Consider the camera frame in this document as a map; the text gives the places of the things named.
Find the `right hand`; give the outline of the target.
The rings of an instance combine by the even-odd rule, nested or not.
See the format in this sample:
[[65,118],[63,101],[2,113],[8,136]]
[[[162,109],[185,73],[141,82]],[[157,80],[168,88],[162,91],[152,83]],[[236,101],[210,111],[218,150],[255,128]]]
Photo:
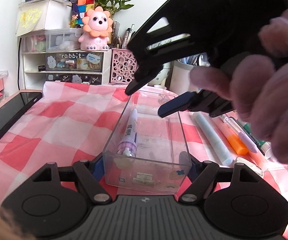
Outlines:
[[231,78],[212,67],[190,72],[195,86],[230,100],[254,135],[271,143],[273,155],[288,165],[288,63],[276,70],[272,57],[288,56],[288,9],[258,34],[268,56],[251,55]]

